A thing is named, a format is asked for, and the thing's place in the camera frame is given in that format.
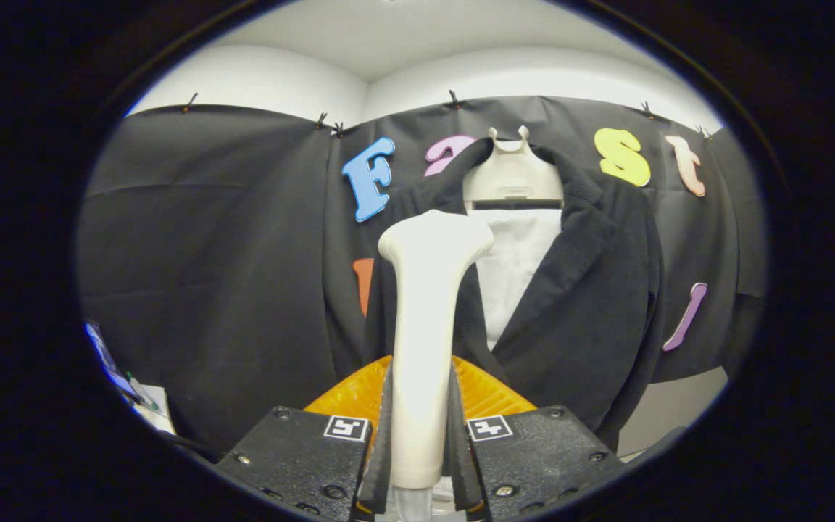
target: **black blazer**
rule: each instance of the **black blazer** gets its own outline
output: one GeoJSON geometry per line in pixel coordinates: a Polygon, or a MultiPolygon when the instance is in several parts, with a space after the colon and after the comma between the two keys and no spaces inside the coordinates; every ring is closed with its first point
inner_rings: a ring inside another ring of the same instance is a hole
{"type": "MultiPolygon", "coordinates": [[[[537,407],[569,407],[616,449],[662,350],[662,247],[652,209],[629,182],[586,172],[550,149],[531,148],[560,172],[560,235],[491,351],[478,272],[471,265],[457,295],[453,353],[537,407]]],[[[463,178],[491,149],[491,139],[480,139],[440,174],[395,191],[377,215],[380,230],[431,209],[466,214],[463,178]]],[[[394,268],[380,258],[373,270],[364,363],[394,348],[394,268]]]]}

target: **white ceiling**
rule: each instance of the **white ceiling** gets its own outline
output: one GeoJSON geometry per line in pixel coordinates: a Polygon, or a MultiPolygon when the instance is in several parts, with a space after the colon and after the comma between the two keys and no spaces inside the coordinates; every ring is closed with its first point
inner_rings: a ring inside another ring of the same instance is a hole
{"type": "Polygon", "coordinates": [[[497,47],[562,47],[666,66],[564,7],[543,0],[298,0],[211,43],[293,51],[375,82],[421,62],[497,47]]]}

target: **jacket lapel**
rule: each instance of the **jacket lapel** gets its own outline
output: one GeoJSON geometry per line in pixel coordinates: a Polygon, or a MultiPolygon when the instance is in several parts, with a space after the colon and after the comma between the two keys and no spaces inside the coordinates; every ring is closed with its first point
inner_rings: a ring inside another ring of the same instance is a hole
{"type": "MultiPolygon", "coordinates": [[[[420,193],[421,212],[439,209],[466,215],[463,179],[471,169],[488,159],[493,148],[491,139],[478,139],[458,154],[443,172],[428,178],[420,193]]],[[[468,268],[460,284],[454,317],[454,353],[459,355],[465,350],[471,359],[478,361],[481,369],[506,384],[509,384],[506,371],[493,354],[517,336],[524,326],[573,290],[617,232],[616,224],[594,207],[602,191],[587,174],[571,159],[551,149],[531,144],[531,151],[540,159],[556,165],[562,178],[565,201],[560,235],[534,272],[494,350],[489,351],[486,341],[475,264],[468,268]]]]}
{"type": "Polygon", "coordinates": [[[588,202],[567,198],[566,205],[560,235],[534,272],[493,353],[573,291],[617,232],[616,224],[588,202]]]}

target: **cable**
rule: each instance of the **cable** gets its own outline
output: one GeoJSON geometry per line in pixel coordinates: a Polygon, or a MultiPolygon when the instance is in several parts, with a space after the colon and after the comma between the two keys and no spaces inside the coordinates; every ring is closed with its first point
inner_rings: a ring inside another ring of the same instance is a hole
{"type": "Polygon", "coordinates": [[[176,446],[183,446],[185,448],[189,448],[190,450],[195,450],[195,452],[198,452],[199,455],[211,463],[221,462],[221,460],[226,456],[226,453],[219,452],[218,449],[212,448],[207,444],[195,442],[195,440],[191,439],[185,439],[185,437],[173,435],[165,431],[158,430],[157,433],[159,434],[160,439],[164,439],[166,442],[173,443],[176,446]]]}

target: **clothes hanger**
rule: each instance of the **clothes hanger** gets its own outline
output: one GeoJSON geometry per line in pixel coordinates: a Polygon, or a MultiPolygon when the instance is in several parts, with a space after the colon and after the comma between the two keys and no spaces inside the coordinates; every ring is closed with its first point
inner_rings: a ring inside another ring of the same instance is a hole
{"type": "Polygon", "coordinates": [[[466,210],[493,207],[562,208],[560,172],[556,165],[531,151],[526,126],[518,129],[520,141],[498,141],[498,131],[488,129],[494,143],[491,156],[463,179],[466,210]]]}

